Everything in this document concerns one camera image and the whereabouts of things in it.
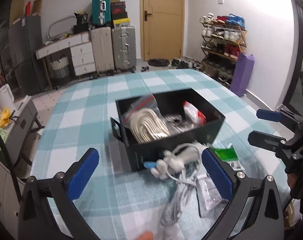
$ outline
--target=purple bag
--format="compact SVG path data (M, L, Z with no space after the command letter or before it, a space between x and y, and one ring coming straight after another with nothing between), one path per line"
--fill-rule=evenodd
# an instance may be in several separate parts
M254 63L255 59L253 55L247 57L242 52L239 53L234 77L230 86L230 90L239 97L242 97L246 93Z

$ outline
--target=blue and white checkered sheet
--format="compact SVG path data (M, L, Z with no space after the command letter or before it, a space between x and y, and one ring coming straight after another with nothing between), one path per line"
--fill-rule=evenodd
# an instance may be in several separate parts
M170 230L159 226L159 218L173 194L174 182L155 179L149 171L132 173L125 147L112 136L110 123L110 117L119 120L116 100L184 88L193 88L226 116L214 146L232 143L250 177L272 174L285 202L289 193L285 166L272 152L252 147L247 141L252 130L279 134L230 90L204 73L189 69L117 75L66 90L38 144L32 175L51 178L66 171L89 147L96 148L99 165L74 204L100 239L135 239L146 230L152 231L156 239L201 239L218 214L200 218L194 191L178 225L170 229L177 235L166 235ZM53 200L50 205L60 228L68 234Z

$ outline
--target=silver suitcase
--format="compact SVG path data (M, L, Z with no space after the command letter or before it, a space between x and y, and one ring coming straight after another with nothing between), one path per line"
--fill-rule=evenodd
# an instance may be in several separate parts
M133 26L121 26L112 30L115 68L134 70L136 68L136 39Z
M97 72L115 70L110 27L93 29L91 31L91 40Z

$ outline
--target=white dresser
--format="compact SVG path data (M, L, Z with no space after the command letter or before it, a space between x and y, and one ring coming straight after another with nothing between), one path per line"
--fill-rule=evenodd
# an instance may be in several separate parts
M76 76L96 71L93 47L89 39L89 32L76 34L45 46L36 51L36 57L37 59L41 59L67 48L70 48L71 50L72 62Z

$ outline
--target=suitcase handle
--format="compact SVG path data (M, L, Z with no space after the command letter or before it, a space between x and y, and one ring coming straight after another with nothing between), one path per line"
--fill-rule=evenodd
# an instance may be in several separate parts
M111 123L112 123L112 131L113 131L113 136L118 139L121 142L124 142L123 139L123 135L122 135L122 130L121 130L121 124L119 122L117 122L114 118L111 117Z
M102 12L106 11L106 1L100 2L100 10Z
M130 52L130 45L125 43L125 46L127 47L127 53L129 53Z

